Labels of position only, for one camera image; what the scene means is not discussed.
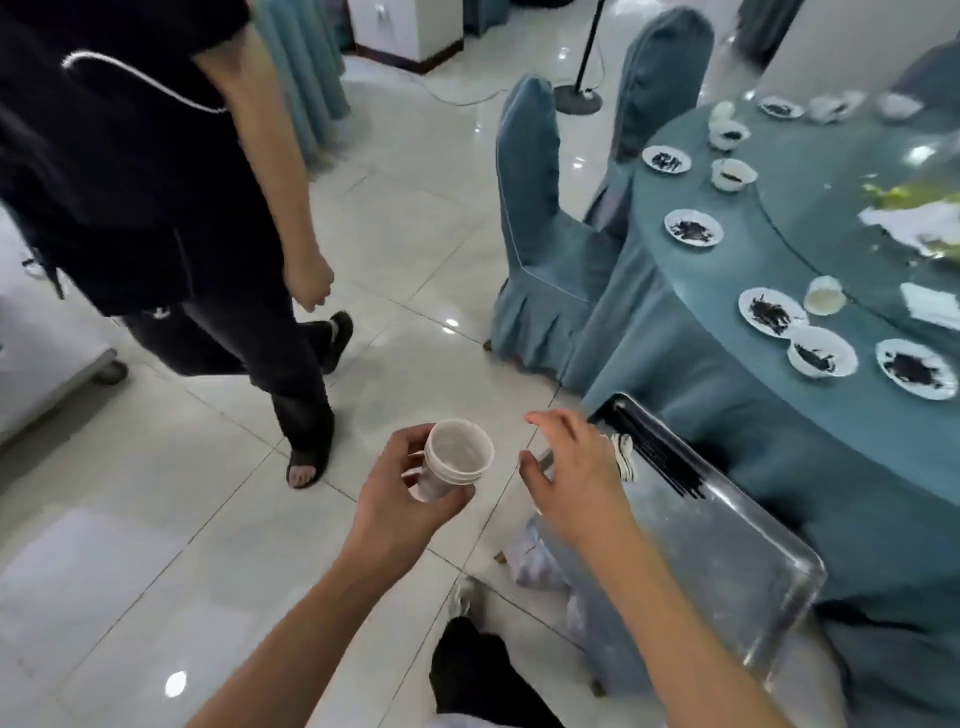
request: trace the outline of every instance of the black food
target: black food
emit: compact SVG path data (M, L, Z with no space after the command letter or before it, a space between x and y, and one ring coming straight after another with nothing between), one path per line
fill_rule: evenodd
M800 355L800 358L816 369L818 372L833 372L836 369L836 363L833 361L833 354L826 356L820 355L818 349L805 349L800 344L794 344L794 349Z
M651 159L651 163L657 167L657 169L661 169L664 172L673 172L680 166L680 160L666 152L656 153L654 158Z
M670 231L682 240L693 240L699 243L708 243L713 239L712 232L710 232L700 223L695 223L692 220L682 220L671 227Z
M751 301L750 315L758 324L771 329L776 334L781 334L790 328L790 314L786 309L777 303L764 301L762 296Z
M793 110L785 104L764 104L763 107L774 116L792 116Z
M926 387L940 389L944 383L940 381L940 370L924 364L918 356L908 353L887 354L883 368L892 376L907 384L922 384Z

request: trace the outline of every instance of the caster wheel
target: caster wheel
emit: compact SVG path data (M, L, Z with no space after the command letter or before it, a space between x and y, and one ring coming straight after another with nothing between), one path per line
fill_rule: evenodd
M595 677L590 680L590 692L593 693L593 697L607 697L607 691Z
M119 384L124 379L127 378L127 375L130 373L130 369L119 359L114 359L106 367L101 369L93 376L93 380L97 384L103 384L107 387L112 387L115 384Z

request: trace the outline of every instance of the black shirt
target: black shirt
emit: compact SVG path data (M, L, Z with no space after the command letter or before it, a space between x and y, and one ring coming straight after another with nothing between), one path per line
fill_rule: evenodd
M105 313L278 275L232 118L192 57L245 0L0 0L0 197Z

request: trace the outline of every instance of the white pillar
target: white pillar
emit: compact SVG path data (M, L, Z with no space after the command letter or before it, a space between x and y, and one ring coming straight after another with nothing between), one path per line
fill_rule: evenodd
M800 103L881 91L958 31L960 0L805 0L757 88Z

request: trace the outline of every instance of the black pants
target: black pants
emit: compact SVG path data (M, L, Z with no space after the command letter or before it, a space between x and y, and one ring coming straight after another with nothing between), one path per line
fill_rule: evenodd
M171 306L169 315L123 317L133 338L182 376L250 375L268 392L294 450L312 452L333 435L318 356L327 331L300 325L285 289L238 291Z
M430 685L437 713L458 713L515 728L563 728L510 664L507 645L482 635L466 617L452 619L433 653Z

